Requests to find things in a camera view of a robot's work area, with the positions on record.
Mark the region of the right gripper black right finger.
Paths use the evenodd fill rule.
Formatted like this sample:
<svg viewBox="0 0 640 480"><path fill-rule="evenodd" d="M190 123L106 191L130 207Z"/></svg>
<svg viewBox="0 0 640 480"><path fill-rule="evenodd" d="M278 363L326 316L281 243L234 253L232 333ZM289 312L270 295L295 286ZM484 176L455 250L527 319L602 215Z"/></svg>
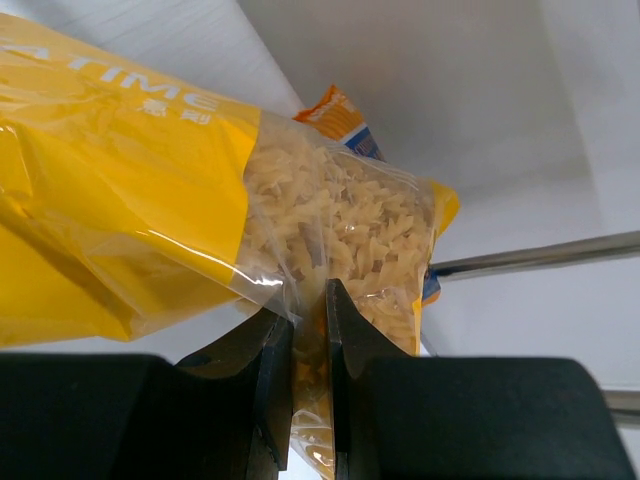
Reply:
<svg viewBox="0 0 640 480"><path fill-rule="evenodd" d="M326 288L339 479L631 479L603 391L578 362L414 357Z"/></svg>

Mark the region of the yellow macaroni bag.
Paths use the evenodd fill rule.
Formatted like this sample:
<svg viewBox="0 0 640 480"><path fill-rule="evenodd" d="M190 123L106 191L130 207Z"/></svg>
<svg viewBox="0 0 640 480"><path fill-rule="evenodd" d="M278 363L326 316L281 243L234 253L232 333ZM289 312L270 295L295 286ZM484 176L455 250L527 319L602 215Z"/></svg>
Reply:
<svg viewBox="0 0 640 480"><path fill-rule="evenodd" d="M289 319L294 449L335 475L330 279L404 352L451 188L345 144L337 90L288 119L1 18L1 343L129 341L243 298Z"/></svg>

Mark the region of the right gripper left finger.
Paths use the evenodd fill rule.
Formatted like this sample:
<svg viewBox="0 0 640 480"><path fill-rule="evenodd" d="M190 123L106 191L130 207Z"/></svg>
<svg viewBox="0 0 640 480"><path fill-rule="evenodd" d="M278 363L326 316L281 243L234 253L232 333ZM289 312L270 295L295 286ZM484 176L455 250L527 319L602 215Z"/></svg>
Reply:
<svg viewBox="0 0 640 480"><path fill-rule="evenodd" d="M5 353L5 479L274 479L292 418L292 324L260 310L177 363Z"/></svg>

